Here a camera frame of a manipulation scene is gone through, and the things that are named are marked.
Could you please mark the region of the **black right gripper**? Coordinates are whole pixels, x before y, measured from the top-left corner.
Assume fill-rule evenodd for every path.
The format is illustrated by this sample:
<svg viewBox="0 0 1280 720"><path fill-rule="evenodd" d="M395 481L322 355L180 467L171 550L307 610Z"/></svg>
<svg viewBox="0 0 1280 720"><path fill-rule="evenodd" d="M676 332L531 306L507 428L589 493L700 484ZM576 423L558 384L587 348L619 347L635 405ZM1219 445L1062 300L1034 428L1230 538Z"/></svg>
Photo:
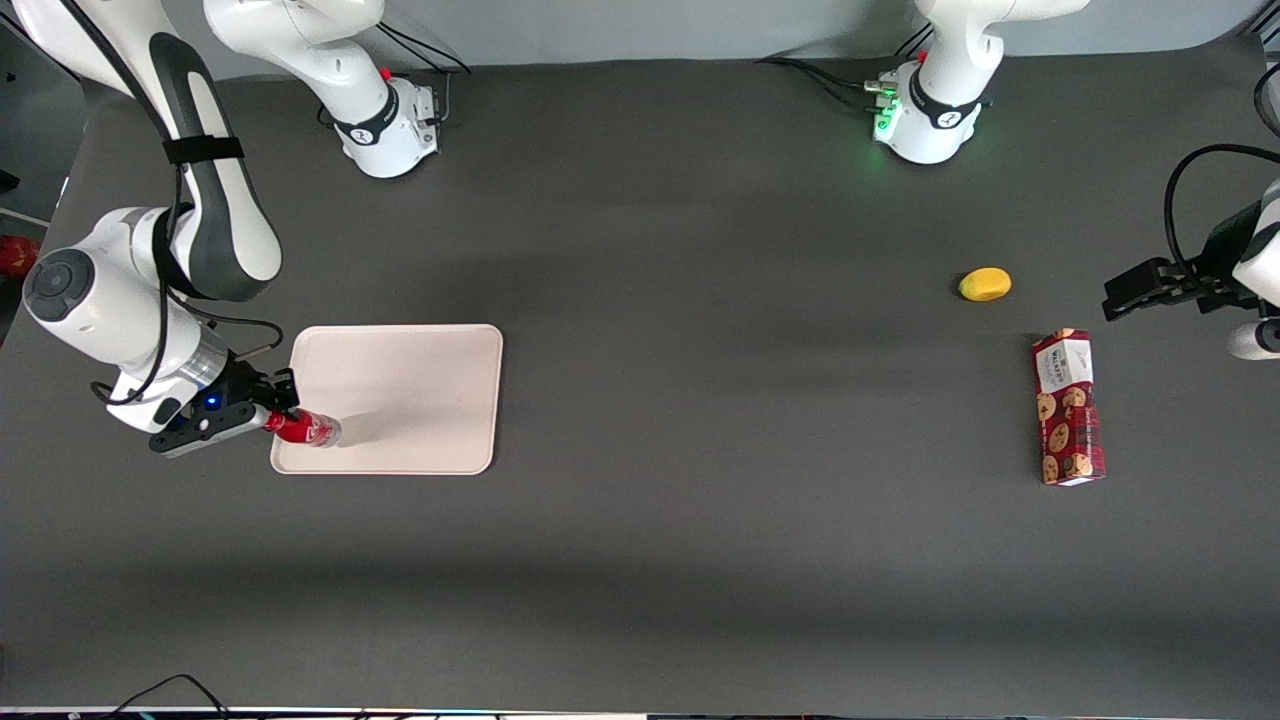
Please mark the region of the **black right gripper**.
<svg viewBox="0 0 1280 720"><path fill-rule="evenodd" d="M230 363L221 375L221 405L253 404L273 411L293 411L300 406L292 368L268 375L250 363Z"/></svg>

